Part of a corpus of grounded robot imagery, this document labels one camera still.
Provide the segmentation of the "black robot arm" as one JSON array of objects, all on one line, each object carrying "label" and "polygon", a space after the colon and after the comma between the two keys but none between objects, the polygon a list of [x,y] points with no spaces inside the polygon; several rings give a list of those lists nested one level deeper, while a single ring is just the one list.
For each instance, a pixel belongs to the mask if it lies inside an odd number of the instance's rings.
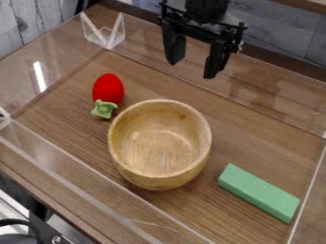
[{"label": "black robot arm", "polygon": [[229,13],[230,0],[161,0],[165,55],[175,65],[186,55],[186,37],[210,45],[203,78],[213,79],[242,51],[246,22]]}]

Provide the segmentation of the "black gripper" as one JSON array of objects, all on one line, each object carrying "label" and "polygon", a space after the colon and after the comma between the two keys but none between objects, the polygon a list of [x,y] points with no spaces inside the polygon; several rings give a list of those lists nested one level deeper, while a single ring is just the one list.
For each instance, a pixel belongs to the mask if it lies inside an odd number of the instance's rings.
[{"label": "black gripper", "polygon": [[213,79],[241,52],[246,22],[229,11],[231,0],[161,0],[159,26],[167,61],[175,65],[186,54],[186,36],[211,43],[203,78]]}]

